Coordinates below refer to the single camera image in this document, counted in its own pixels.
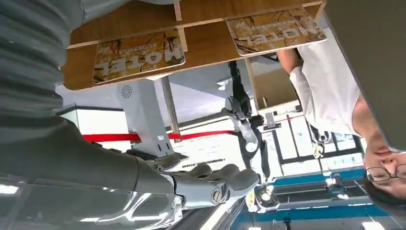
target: man's arm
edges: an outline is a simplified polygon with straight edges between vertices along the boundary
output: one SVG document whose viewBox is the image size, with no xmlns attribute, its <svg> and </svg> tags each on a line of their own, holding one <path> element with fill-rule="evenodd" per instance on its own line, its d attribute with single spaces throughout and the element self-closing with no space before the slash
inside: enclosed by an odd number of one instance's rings
<svg viewBox="0 0 406 230">
<path fill-rule="evenodd" d="M 294 49 L 282 49 L 276 51 L 279 62 L 283 69 L 290 75 L 294 68 L 301 66 L 302 61 L 297 56 Z"/>
<path fill-rule="evenodd" d="M 301 66 L 303 62 L 299 59 L 294 49 L 283 49 L 276 52 L 283 69 L 289 74 L 292 85 L 302 105 L 304 115 L 307 119 L 314 116 L 314 101 L 312 91 Z"/>
</svg>

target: metal pole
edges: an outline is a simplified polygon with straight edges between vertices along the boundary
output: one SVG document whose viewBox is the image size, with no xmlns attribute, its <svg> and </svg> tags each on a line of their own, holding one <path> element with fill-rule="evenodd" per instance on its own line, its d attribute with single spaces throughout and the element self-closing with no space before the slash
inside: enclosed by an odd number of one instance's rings
<svg viewBox="0 0 406 230">
<path fill-rule="evenodd" d="M 170 90 L 169 77 L 165 76 L 165 77 L 161 78 L 161 82 L 162 82 L 162 89 L 164 92 L 166 107 L 168 109 L 170 129 L 172 130 L 172 133 L 179 134 L 180 133 L 179 123 L 178 123 L 178 118 L 176 117 L 176 110 L 175 110 L 175 104 L 173 103 L 172 91 Z"/>
</svg>

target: glasses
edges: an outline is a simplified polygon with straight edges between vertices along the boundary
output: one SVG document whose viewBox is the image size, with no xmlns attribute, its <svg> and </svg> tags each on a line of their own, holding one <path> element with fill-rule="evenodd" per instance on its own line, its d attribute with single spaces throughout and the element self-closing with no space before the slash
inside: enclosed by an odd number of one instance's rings
<svg viewBox="0 0 406 230">
<path fill-rule="evenodd" d="M 406 164 L 396 167 L 395 176 L 392 176 L 385 168 L 373 167 L 367 169 L 367 178 L 371 182 L 387 181 L 391 178 L 406 179 Z"/>
</svg>

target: ceiling light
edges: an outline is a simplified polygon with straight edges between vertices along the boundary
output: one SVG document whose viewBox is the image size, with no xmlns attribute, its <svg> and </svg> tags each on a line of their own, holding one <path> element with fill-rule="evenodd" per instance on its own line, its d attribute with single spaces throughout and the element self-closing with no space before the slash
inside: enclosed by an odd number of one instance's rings
<svg viewBox="0 0 406 230">
<path fill-rule="evenodd" d="M 363 222 L 365 230 L 385 230 L 379 222 Z"/>
<path fill-rule="evenodd" d="M 330 176 L 331 175 L 331 171 L 328 171 L 328 172 L 324 172 L 323 173 L 323 176 Z"/>
<path fill-rule="evenodd" d="M 0 194 L 15 194 L 17 190 L 16 186 L 0 184 Z"/>
<path fill-rule="evenodd" d="M 81 222 L 97 222 L 100 218 L 94 217 L 94 218 L 83 218 L 80 221 Z"/>
<path fill-rule="evenodd" d="M 344 194 L 344 195 L 343 194 L 338 194 L 337 197 L 340 198 L 340 199 L 343 199 L 343 200 L 348 200 L 348 198 L 349 198 L 347 194 Z"/>
</svg>

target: yellow poster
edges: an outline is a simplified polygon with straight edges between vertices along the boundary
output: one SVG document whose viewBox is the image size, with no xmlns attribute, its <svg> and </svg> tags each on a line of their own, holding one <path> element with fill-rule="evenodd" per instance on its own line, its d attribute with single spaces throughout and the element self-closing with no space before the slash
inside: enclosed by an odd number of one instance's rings
<svg viewBox="0 0 406 230">
<path fill-rule="evenodd" d="M 233 19 L 227 25 L 242 56 L 326 40 L 303 8 Z"/>
<path fill-rule="evenodd" d="M 93 81 L 101 83 L 185 63 L 178 30 L 100 43 Z"/>
</svg>

